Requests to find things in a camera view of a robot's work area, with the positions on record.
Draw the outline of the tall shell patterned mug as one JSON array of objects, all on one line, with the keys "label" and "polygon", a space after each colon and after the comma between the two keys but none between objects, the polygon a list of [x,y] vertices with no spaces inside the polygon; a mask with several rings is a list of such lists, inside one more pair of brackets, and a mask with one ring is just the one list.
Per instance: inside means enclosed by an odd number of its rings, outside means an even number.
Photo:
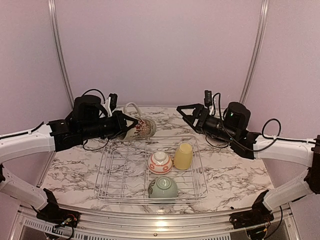
[{"label": "tall shell patterned mug", "polygon": [[128,111],[129,106],[135,108],[137,116],[134,116],[133,118],[138,120],[138,124],[130,129],[127,133],[123,133],[122,135],[120,135],[117,139],[121,141],[128,141],[154,136],[157,131],[156,122],[151,118],[144,117],[141,109],[134,102],[128,102],[124,105],[123,112],[126,115],[131,117]]}]

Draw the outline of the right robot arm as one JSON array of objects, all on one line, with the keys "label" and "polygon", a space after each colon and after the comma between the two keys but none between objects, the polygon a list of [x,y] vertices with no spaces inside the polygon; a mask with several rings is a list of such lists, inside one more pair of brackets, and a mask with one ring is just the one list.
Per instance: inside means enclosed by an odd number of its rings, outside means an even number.
[{"label": "right robot arm", "polygon": [[251,112],[239,102],[229,103],[225,114],[213,116],[209,106],[181,105],[176,110],[198,134],[226,141],[238,156],[297,163],[306,170],[283,185],[262,192],[252,204],[247,219],[258,224],[273,209],[320,192],[320,138],[294,139],[247,130]]}]

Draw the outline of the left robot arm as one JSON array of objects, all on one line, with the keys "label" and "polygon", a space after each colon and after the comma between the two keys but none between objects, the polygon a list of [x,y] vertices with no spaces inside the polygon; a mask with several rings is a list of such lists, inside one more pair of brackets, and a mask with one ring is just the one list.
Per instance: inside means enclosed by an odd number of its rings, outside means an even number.
[{"label": "left robot arm", "polygon": [[[117,110],[118,96],[92,95],[87,90],[74,100],[72,111],[64,119],[42,122],[33,129],[0,137],[0,163],[38,154],[65,151],[91,139],[116,139],[133,129],[138,120]],[[37,188],[0,167],[0,191],[31,205],[38,213],[58,223],[63,219],[53,193]]]}]

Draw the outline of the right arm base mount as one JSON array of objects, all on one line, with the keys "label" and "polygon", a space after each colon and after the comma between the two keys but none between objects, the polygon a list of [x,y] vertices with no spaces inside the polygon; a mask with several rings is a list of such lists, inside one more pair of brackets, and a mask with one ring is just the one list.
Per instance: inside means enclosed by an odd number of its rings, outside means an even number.
[{"label": "right arm base mount", "polygon": [[260,193],[250,210],[238,211],[230,215],[229,222],[234,229],[265,224],[275,219],[272,210],[268,210],[263,204],[264,197],[268,192],[269,190],[265,190]]}]

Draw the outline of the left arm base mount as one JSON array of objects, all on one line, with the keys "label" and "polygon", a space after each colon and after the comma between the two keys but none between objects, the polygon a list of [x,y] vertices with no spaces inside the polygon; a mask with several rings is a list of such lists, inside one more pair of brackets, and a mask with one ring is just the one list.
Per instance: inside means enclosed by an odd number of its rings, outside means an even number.
[{"label": "left arm base mount", "polygon": [[52,191],[44,188],[46,194],[46,205],[43,209],[36,210],[36,217],[40,220],[56,224],[55,227],[69,226],[76,228],[79,222],[80,213],[78,211],[60,208]]}]

